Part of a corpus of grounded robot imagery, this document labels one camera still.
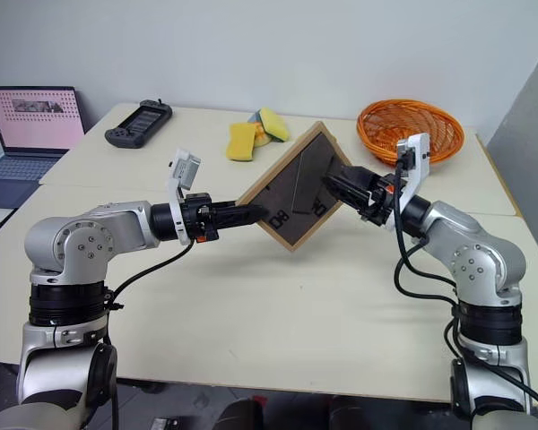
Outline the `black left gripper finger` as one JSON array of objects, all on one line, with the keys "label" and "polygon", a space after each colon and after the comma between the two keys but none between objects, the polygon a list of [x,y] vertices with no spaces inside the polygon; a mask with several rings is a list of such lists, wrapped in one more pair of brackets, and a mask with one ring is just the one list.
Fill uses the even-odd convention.
[{"label": "black left gripper finger", "polygon": [[217,213],[226,217],[264,217],[268,210],[258,204],[237,205],[235,202],[218,202]]},{"label": "black left gripper finger", "polygon": [[238,228],[257,223],[262,217],[255,214],[230,214],[217,218],[217,229]]}]

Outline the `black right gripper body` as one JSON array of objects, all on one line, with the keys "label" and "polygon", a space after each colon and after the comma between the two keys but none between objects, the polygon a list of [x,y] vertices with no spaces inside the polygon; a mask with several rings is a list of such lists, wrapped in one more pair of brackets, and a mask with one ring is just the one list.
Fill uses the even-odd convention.
[{"label": "black right gripper body", "polygon": [[394,204],[394,174],[374,176],[369,182],[368,206],[361,213],[361,219],[379,227],[385,226],[393,212]]}]

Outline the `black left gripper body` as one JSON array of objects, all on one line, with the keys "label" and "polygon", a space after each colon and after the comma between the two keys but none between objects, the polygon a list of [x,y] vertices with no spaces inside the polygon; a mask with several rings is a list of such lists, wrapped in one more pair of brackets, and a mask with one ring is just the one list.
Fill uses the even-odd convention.
[{"label": "black left gripper body", "polygon": [[208,193],[189,193],[181,204],[185,229],[190,240],[197,243],[219,239],[215,225],[215,209]]}]

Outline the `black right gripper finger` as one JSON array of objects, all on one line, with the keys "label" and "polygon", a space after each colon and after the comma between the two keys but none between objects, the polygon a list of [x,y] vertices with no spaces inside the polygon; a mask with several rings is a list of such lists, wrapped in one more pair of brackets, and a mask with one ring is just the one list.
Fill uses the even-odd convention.
[{"label": "black right gripper finger", "polygon": [[369,192],[339,176],[325,176],[322,182],[336,200],[351,206],[356,211],[366,211],[369,207]]},{"label": "black right gripper finger", "polygon": [[380,175],[359,166],[343,166],[341,177],[349,185],[363,191],[371,191],[377,187]]}]

